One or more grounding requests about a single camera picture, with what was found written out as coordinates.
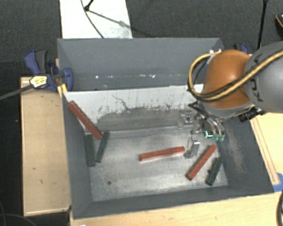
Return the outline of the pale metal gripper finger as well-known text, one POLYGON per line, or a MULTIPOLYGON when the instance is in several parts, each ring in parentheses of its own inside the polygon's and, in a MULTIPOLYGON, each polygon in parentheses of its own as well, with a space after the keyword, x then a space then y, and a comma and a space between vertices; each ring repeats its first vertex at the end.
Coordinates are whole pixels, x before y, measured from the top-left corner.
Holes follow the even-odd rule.
POLYGON ((200 142, 198 141, 196 136, 190 136, 187 143, 187 149, 184 153, 184 157, 192 158, 198 154, 200 142))
POLYGON ((179 111, 178 113, 178 128, 192 126, 194 122, 194 113, 191 110, 179 111))

